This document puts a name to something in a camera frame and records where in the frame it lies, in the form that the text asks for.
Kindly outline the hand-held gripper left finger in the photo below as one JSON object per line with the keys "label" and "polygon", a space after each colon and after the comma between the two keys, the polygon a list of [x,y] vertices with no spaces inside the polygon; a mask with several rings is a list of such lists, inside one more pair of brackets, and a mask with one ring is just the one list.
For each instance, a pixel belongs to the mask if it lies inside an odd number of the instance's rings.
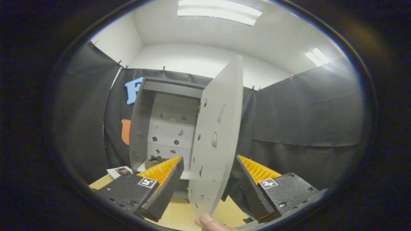
{"label": "hand-held gripper left finger", "polygon": [[183,171],[184,159],[177,156],[139,174],[125,173],[94,192],[116,209],[157,222]]}

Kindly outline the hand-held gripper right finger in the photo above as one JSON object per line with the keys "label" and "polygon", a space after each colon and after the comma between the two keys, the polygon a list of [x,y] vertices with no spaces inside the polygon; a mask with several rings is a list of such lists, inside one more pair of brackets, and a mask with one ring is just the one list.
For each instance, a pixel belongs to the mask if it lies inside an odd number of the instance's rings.
{"label": "hand-held gripper right finger", "polygon": [[245,198],[246,212],[258,223],[296,211],[319,190],[295,173],[279,174],[243,156],[236,156],[230,183]]}

